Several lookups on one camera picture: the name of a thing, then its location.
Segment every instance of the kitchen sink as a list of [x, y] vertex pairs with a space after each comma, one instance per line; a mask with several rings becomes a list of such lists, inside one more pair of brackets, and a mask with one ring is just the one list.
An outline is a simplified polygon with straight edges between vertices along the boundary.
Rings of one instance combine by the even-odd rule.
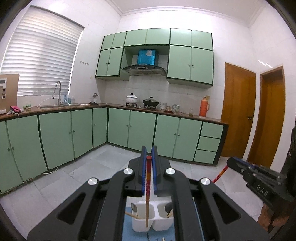
[[40, 109], [51, 109], [51, 108], [61, 108], [61, 107], [70, 107], [70, 106], [80, 106], [80, 104], [53, 104], [53, 105], [44, 105], [44, 106], [39, 106], [38, 108]]

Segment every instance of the metal screw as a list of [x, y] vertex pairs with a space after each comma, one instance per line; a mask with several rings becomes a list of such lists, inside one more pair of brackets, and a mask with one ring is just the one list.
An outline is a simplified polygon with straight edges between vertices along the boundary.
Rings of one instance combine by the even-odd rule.
[[133, 173], [133, 169], [131, 169], [131, 168], [125, 168], [125, 169], [123, 170], [123, 173], [126, 174], [126, 175], [130, 175], [130, 174]]
[[204, 177], [203, 179], [201, 179], [200, 181], [203, 185], [209, 185], [211, 183], [210, 179], [208, 179], [207, 177]]
[[92, 177], [88, 180], [87, 182], [89, 185], [93, 186], [93, 185], [96, 185], [98, 183], [98, 179]]
[[173, 175], [173, 174], [175, 174], [175, 169], [173, 169], [173, 168], [168, 168], [168, 169], [166, 169], [165, 170], [165, 172], [167, 173], [167, 174], [169, 174], [169, 175]]

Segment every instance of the wall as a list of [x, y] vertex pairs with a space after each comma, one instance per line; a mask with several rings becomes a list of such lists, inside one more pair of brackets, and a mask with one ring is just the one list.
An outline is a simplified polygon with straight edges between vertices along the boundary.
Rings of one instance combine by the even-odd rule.
[[[285, 162], [291, 142], [291, 130], [295, 125], [296, 39], [279, 13], [267, 3], [265, 3], [263, 11], [251, 26], [250, 31], [257, 59], [257, 84], [260, 85], [260, 74], [271, 70], [269, 66], [264, 66], [258, 60], [269, 64], [273, 68], [284, 66], [286, 86], [284, 124], [279, 146], [271, 165], [271, 169], [279, 172]], [[254, 133], [255, 127], [253, 125], [246, 153], [249, 153]]]
[[[96, 80], [95, 71], [103, 37], [116, 32], [120, 20], [119, 14], [105, 0], [33, 0], [30, 4], [61, 14], [85, 27], [73, 65], [70, 95], [75, 97], [76, 102], [85, 103], [90, 102], [93, 94], [97, 92], [103, 101], [105, 81]], [[28, 7], [18, 14], [1, 40], [1, 61], [11, 35]], [[89, 65], [81, 64], [80, 61], [89, 63]], [[22, 107], [30, 103], [36, 106], [50, 97], [22, 96], [18, 97], [17, 105]], [[49, 99], [42, 105], [56, 103], [57, 99]]]
[[250, 30], [229, 18], [184, 9], [152, 11], [123, 16], [117, 32], [142, 28], [185, 28], [210, 32], [214, 45], [214, 86], [206, 89], [169, 84], [165, 77], [133, 76], [130, 81], [106, 81], [105, 101], [125, 104], [125, 96], [134, 93], [142, 99], [153, 96], [168, 105], [179, 104], [181, 111], [199, 113], [200, 100], [210, 96], [208, 117], [221, 118], [225, 62], [255, 71], [255, 56]]

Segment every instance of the black pot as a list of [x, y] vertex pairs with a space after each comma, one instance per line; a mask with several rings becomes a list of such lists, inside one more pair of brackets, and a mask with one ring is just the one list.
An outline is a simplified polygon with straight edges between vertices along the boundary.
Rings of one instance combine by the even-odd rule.
[[152, 96], [149, 97], [149, 99], [143, 100], [143, 103], [147, 106], [157, 106], [159, 104], [159, 102], [154, 100]]

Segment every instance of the tile floor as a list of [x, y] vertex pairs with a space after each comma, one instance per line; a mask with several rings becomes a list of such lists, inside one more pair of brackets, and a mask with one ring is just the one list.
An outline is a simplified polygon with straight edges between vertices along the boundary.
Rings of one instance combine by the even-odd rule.
[[[130, 159], [139, 157], [139, 153], [104, 145], [77, 161], [45, 175], [0, 198], [8, 217], [20, 233], [27, 237], [29, 231], [61, 204], [77, 188], [90, 177], [107, 179], [117, 171], [128, 166]], [[209, 177], [213, 180], [225, 167], [227, 158], [221, 157], [216, 167], [191, 165], [170, 161], [171, 167], [182, 171], [187, 177], [199, 180]], [[262, 201], [247, 187], [242, 176], [228, 169], [216, 182], [217, 186], [232, 198], [255, 220], [261, 212]], [[143, 200], [128, 198], [126, 206], [131, 202]]]

